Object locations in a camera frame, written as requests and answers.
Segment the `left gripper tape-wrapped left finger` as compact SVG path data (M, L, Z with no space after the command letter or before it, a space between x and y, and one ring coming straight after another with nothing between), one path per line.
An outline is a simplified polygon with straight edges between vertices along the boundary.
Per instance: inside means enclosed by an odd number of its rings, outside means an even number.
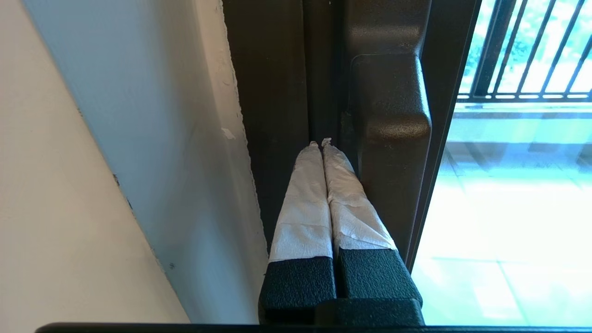
M311 142L297 156L259 294L261 324L313 324L336 299L332 222L323 156Z

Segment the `left gripper tape-wrapped right finger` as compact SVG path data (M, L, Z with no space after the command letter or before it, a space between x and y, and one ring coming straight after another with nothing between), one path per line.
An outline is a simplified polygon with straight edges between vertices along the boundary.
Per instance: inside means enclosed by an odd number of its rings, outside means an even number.
M349 299L422 297L346 155L323 140L338 292Z

